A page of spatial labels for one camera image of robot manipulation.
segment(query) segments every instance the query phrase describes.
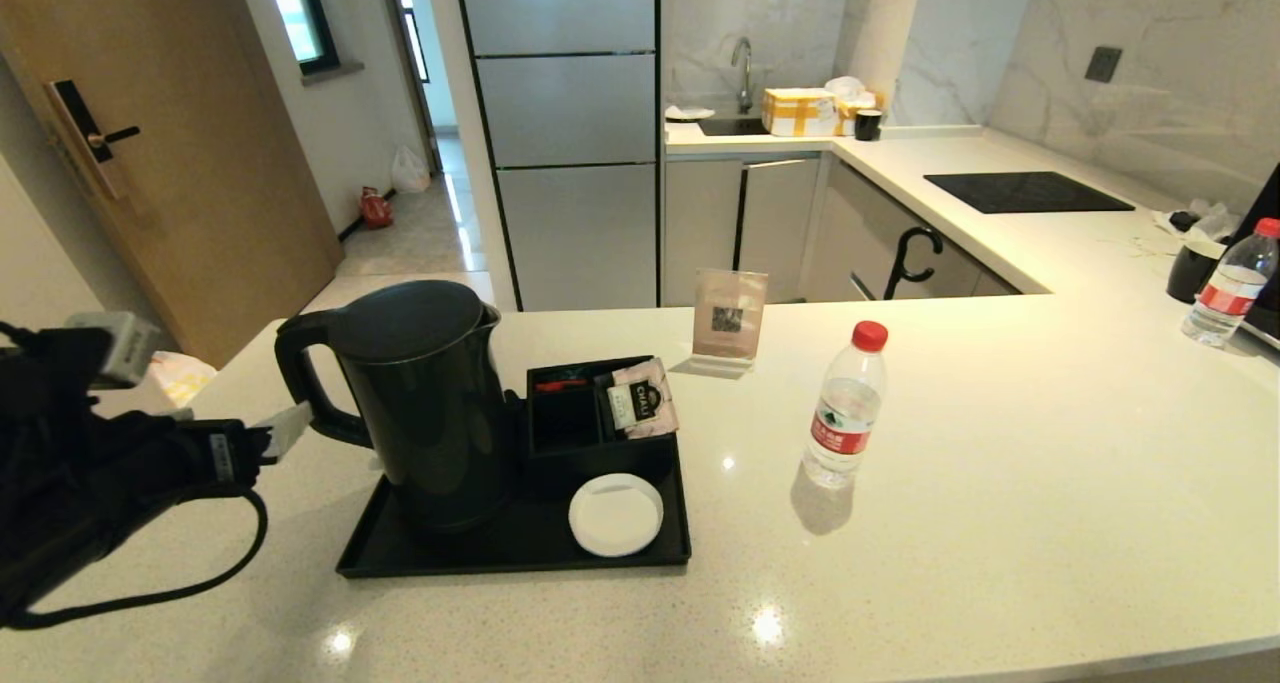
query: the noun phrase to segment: qr code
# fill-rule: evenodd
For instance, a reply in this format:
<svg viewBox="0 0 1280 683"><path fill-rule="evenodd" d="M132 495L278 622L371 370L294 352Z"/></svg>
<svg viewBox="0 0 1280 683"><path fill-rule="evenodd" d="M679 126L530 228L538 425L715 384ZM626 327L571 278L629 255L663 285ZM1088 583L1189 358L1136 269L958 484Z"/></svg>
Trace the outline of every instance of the qr code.
<svg viewBox="0 0 1280 683"><path fill-rule="evenodd" d="M741 308L712 308L712 331L717 333L741 333L742 331L742 310Z"/></svg>

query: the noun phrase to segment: faucet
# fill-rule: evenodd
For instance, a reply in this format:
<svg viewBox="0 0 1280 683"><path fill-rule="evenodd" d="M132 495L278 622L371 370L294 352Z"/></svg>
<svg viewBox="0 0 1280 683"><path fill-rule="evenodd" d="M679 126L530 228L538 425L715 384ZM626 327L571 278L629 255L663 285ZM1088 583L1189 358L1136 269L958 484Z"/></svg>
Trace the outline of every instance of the faucet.
<svg viewBox="0 0 1280 683"><path fill-rule="evenodd" d="M751 41L746 36L737 38L730 65L737 67L739 54L742 52L742 49L746 49L746 55L745 65L742 65L742 88L737 91L737 113L745 114L751 110Z"/></svg>

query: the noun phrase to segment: floor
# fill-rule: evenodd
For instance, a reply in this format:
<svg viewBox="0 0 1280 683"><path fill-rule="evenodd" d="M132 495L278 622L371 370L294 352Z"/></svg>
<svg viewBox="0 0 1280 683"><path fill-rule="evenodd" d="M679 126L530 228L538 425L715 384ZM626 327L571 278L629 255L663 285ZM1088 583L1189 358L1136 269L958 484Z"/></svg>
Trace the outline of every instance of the floor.
<svg viewBox="0 0 1280 683"><path fill-rule="evenodd" d="M440 136L436 145L442 177L420 194L394 196L392 226L352 233L343 242L346 258L337 278L303 311L337 308L367 292L422 279L463 283L493 303L461 141Z"/></svg>

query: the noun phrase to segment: sink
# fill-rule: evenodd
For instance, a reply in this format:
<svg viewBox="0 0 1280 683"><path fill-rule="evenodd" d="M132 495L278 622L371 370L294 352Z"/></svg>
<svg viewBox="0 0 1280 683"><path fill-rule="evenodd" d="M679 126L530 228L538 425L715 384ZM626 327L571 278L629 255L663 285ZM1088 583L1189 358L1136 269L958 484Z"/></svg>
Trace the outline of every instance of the sink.
<svg viewBox="0 0 1280 683"><path fill-rule="evenodd" d="M759 118L708 118L698 125L708 136L768 136Z"/></svg>

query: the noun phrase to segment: marble wall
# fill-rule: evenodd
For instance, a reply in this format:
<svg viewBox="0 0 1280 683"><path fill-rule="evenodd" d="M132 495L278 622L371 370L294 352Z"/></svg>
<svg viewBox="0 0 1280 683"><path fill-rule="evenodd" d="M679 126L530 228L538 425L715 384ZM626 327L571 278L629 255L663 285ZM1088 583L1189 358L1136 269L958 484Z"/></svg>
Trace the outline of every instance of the marble wall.
<svg viewBox="0 0 1280 683"><path fill-rule="evenodd" d="M888 122L986 124L1028 0L915 0Z"/></svg>
<svg viewBox="0 0 1280 683"><path fill-rule="evenodd" d="M846 0L833 73L856 77L891 105L915 8L916 0Z"/></svg>
<svg viewBox="0 0 1280 683"><path fill-rule="evenodd" d="M765 87L820 86L831 78L845 0L666 0L666 8L669 104L736 110L741 70L730 59L741 36L751 40L755 105Z"/></svg>
<svg viewBox="0 0 1280 683"><path fill-rule="evenodd" d="M1280 0L1030 0L991 124L1243 212L1280 160L1277 51Z"/></svg>

